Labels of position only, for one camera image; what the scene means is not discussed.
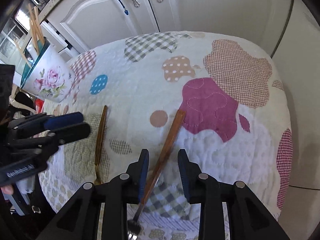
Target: brown circle patch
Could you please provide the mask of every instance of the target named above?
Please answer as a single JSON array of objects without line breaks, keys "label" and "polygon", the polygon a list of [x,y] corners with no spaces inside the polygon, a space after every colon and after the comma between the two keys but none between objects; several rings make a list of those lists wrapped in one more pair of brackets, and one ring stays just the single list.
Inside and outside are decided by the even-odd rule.
[{"label": "brown circle patch", "polygon": [[154,127],[163,127],[168,120],[168,115],[163,110],[156,110],[150,116],[150,123]]}]

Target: quilted tablecloth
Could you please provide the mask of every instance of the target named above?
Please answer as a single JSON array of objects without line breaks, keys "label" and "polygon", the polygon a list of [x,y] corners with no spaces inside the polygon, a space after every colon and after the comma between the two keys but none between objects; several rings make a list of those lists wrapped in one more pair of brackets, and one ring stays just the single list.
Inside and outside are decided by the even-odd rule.
[{"label": "quilted tablecloth", "polygon": [[[40,173],[44,195],[57,212],[85,181],[94,179],[94,149],[108,106],[101,159],[104,182],[126,171],[141,149],[155,166],[178,109],[183,126],[140,217],[140,239],[196,239],[199,205],[183,195],[178,150],[218,181],[244,181],[277,219],[292,160],[290,116],[271,58],[247,40],[213,33],[167,32],[105,44],[70,62],[75,83],[48,114],[80,111],[89,138],[61,147]],[[136,206],[128,206],[132,218]]]}]

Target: red gingham patch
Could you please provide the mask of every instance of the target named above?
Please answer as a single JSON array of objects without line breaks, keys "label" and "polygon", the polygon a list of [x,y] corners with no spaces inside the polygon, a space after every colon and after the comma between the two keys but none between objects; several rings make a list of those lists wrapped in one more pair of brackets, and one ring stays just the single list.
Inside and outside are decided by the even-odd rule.
[{"label": "red gingham patch", "polygon": [[281,90],[284,90],[282,82],[279,81],[279,80],[274,80],[273,83],[272,83],[272,86],[275,87],[275,88],[279,88]]},{"label": "red gingham patch", "polygon": [[272,66],[266,58],[250,56],[236,41],[215,40],[204,65],[217,85],[239,103],[253,108],[267,103]]},{"label": "red gingham patch", "polygon": [[82,53],[78,56],[77,60],[71,65],[70,69],[75,73],[75,81],[73,82],[72,88],[68,92],[65,98],[67,98],[71,91],[76,87],[77,84],[84,77],[91,72],[91,70],[96,65],[96,53],[94,50],[89,50],[85,53]]},{"label": "red gingham patch", "polygon": [[292,136],[288,128],[281,137],[277,155],[277,170],[280,175],[280,190],[278,192],[277,206],[282,209],[284,197],[289,186],[291,161],[293,154]]}]

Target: human hand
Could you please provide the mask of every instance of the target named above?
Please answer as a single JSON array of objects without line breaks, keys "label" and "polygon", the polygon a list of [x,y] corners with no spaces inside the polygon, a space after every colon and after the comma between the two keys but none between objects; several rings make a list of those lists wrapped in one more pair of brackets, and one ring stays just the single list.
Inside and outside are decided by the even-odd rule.
[{"label": "human hand", "polygon": [[12,185],[8,186],[3,186],[1,187],[2,193],[7,194],[7,195],[12,195],[13,194],[13,187]]}]

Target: white floral cup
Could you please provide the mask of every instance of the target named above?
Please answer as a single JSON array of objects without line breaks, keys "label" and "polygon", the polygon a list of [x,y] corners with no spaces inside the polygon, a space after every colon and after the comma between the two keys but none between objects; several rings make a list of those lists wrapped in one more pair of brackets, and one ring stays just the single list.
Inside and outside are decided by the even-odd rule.
[{"label": "white floral cup", "polygon": [[21,88],[41,100],[59,103],[71,90],[74,81],[75,73],[46,39],[32,69],[21,80]]}]

